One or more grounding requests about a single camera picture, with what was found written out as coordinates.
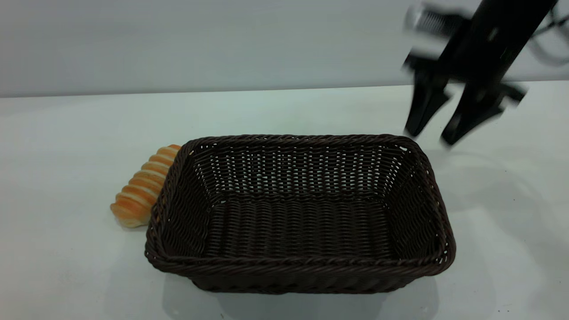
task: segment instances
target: bread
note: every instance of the bread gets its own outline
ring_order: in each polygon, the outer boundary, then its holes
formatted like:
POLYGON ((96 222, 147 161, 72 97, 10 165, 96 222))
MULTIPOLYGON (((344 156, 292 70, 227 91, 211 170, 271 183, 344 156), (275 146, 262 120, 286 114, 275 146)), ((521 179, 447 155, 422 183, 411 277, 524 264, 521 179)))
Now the bread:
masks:
POLYGON ((129 184, 117 193, 110 209, 124 227, 134 228, 148 224, 150 210, 179 150, 178 145, 158 149, 129 180, 129 184))

